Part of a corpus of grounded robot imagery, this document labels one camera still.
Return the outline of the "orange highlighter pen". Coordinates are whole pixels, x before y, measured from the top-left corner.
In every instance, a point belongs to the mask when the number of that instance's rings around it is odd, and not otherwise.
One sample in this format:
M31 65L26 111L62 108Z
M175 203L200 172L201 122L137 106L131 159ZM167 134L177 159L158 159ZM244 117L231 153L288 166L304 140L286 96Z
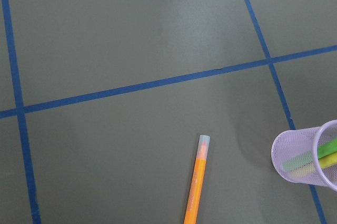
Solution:
M208 135L200 135L183 222L184 224L196 223L197 221L209 145L210 137Z

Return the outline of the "lilac mesh pen holder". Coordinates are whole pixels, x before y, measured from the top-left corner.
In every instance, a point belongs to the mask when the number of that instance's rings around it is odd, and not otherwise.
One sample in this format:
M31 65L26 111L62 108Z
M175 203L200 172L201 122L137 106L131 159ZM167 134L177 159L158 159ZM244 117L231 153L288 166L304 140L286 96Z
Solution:
M278 174L289 182L336 191L336 120L282 132L272 144L271 160Z

